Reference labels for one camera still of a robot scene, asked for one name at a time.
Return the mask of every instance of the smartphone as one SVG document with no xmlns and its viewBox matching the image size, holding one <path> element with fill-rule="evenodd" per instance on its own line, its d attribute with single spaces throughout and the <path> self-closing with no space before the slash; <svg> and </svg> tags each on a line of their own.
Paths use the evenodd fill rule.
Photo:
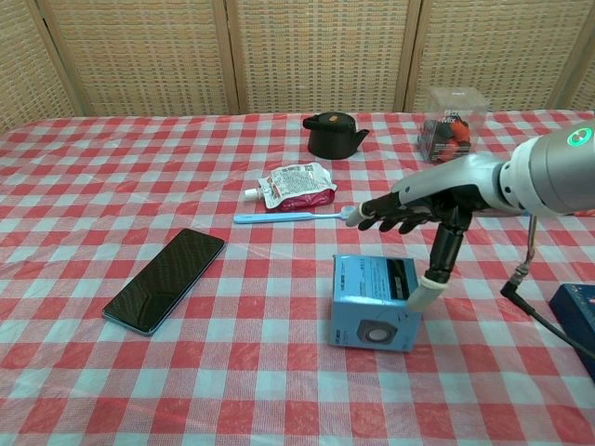
<svg viewBox="0 0 595 446">
<path fill-rule="evenodd" d="M 152 335 L 224 245 L 217 237 L 181 230 L 103 308 L 103 317 L 141 335 Z"/>
</svg>

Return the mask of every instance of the robotic arm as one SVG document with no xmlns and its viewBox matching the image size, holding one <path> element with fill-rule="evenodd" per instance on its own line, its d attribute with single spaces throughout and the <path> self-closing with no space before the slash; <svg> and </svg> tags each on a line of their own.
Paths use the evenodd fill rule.
<svg viewBox="0 0 595 446">
<path fill-rule="evenodd" d="M 531 138 L 509 161 L 478 153 L 434 166 L 396 183 L 390 193 L 361 203 L 347 220 L 360 230 L 380 221 L 387 231 L 401 224 L 438 222 L 430 267 L 407 306 L 421 311 L 446 289 L 463 234 L 476 216 L 559 216 L 595 208 L 595 119 Z"/>
</svg>

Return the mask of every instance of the toothbrush handle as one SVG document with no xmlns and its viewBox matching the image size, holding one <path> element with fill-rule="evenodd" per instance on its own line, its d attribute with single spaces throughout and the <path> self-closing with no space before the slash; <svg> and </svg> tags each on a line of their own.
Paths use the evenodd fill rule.
<svg viewBox="0 0 595 446">
<path fill-rule="evenodd" d="M 236 214 L 233 223 L 270 223 L 273 221 L 297 221 L 314 218 L 311 212 L 286 212 L 275 214 Z"/>
</svg>

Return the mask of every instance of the woven screen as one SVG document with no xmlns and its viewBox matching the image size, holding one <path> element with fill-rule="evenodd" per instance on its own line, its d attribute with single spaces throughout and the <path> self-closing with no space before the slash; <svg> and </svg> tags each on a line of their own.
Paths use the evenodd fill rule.
<svg viewBox="0 0 595 446">
<path fill-rule="evenodd" d="M 228 112 L 210 0 L 51 0 L 99 115 Z"/>
<path fill-rule="evenodd" d="M 0 0 L 0 134 L 30 121 L 74 114 L 22 0 Z"/>
<path fill-rule="evenodd" d="M 243 112 L 392 110 L 408 1 L 232 1 Z"/>
<path fill-rule="evenodd" d="M 591 61 L 587 74 L 578 85 L 570 108 L 573 110 L 595 110 L 595 59 Z"/>
<path fill-rule="evenodd" d="M 416 89 L 407 92 L 407 104 L 422 111 L 429 86 L 474 86 L 494 110 L 544 108 L 592 3 L 431 2 Z"/>
</svg>

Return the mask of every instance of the black teapot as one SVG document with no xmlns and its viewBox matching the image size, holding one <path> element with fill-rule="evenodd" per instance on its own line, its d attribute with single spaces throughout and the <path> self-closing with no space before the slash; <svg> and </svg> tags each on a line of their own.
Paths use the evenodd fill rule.
<svg viewBox="0 0 595 446">
<path fill-rule="evenodd" d="M 366 129 L 356 132 L 355 120 L 346 113 L 335 111 L 315 114 L 304 119 L 303 124 L 311 130 L 308 150 L 327 160 L 342 160 L 352 156 L 370 133 Z"/>
</svg>

